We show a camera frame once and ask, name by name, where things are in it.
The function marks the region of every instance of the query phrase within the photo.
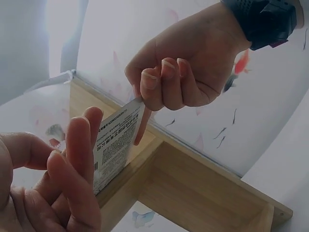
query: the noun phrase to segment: card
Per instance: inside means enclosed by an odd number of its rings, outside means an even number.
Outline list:
[[[142,99],[136,98],[101,122],[93,149],[96,195],[125,167],[144,109]]]

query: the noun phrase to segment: red fish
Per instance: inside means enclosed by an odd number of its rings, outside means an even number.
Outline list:
[[[202,133],[199,134],[198,139],[193,144],[193,146],[201,151],[204,150],[204,141],[203,141],[203,135]]]
[[[247,49],[242,56],[240,57],[239,61],[235,64],[234,74],[239,75],[242,72],[248,73],[249,70],[246,69],[247,64],[249,63],[249,49]]]
[[[168,15],[171,18],[173,24],[179,21],[179,17],[176,11],[168,9]]]

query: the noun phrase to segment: wooden board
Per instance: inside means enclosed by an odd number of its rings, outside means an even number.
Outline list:
[[[80,80],[71,85],[70,112],[89,106],[105,116],[119,109]],[[108,232],[139,200],[190,232],[270,231],[291,209],[242,182],[153,126],[134,147],[126,168],[97,196]]]

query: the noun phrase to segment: watch strap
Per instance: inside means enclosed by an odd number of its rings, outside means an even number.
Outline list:
[[[221,0],[234,14],[251,49],[288,41],[297,25],[295,7],[284,0]]]

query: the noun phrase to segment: hand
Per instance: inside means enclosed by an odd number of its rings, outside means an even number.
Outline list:
[[[135,95],[142,95],[147,107],[135,144],[151,111],[203,106],[215,100],[236,55],[250,45],[222,3],[179,21],[146,43],[125,70]]]
[[[100,231],[92,150],[102,116],[93,107],[70,121],[66,157],[32,134],[0,135],[0,231]],[[33,189],[11,187],[19,167],[47,172]]]

